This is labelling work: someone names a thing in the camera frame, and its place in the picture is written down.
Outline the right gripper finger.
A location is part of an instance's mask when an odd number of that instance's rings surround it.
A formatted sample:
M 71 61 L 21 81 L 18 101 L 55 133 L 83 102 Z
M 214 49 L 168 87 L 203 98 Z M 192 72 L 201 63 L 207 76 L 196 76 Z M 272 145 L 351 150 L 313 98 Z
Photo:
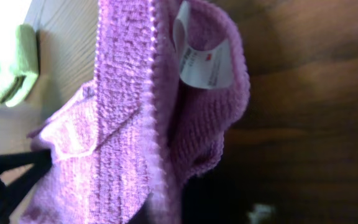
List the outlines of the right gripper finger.
M 51 150 L 0 155 L 0 224 L 52 167 Z

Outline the purple microfiber cloth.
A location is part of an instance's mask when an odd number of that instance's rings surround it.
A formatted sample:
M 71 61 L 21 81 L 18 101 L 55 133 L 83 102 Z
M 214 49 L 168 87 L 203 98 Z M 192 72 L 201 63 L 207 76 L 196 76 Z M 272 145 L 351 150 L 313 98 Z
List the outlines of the purple microfiber cloth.
M 21 223 L 181 222 L 249 100 L 242 40 L 207 1 L 100 1 L 94 77 L 32 132 L 53 165 Z

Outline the folded green cloth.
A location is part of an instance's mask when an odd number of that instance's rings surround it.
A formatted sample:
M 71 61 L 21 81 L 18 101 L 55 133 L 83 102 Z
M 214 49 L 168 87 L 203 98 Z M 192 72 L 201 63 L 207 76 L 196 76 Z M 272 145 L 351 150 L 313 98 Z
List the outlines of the folded green cloth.
M 15 107 L 24 101 L 38 77 L 36 33 L 21 24 L 0 40 L 0 105 Z

